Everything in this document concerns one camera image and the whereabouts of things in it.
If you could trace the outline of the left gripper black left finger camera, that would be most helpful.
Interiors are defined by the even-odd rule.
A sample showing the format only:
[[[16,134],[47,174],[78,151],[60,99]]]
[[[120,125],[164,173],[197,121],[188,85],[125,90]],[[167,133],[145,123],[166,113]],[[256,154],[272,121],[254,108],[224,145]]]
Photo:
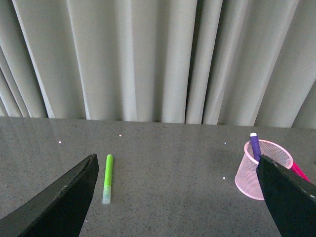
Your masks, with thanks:
[[[0,220],[2,237],[77,237],[98,177],[96,154],[89,155],[55,182]]]

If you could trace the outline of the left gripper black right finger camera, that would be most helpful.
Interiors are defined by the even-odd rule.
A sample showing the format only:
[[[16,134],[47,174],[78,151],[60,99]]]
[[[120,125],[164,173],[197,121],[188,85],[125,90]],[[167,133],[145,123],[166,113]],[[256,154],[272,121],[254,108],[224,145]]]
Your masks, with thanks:
[[[316,186],[266,155],[256,169],[268,210],[283,237],[316,235]]]

